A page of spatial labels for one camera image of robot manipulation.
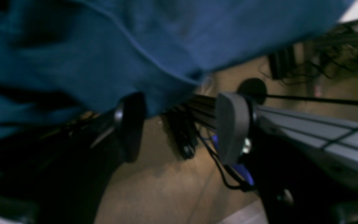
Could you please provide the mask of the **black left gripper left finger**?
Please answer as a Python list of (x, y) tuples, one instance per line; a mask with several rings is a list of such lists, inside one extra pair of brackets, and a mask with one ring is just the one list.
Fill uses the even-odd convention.
[(94, 223), (111, 176), (138, 157), (145, 114), (144, 95), (129, 95), (63, 146), (41, 180), (37, 224)]

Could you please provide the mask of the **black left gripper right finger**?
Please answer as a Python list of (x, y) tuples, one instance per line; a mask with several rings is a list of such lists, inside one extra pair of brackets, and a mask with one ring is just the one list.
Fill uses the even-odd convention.
[(256, 134), (256, 148), (237, 161), (250, 162), (270, 224), (358, 224), (358, 186), (331, 177), (328, 153), (264, 129)]

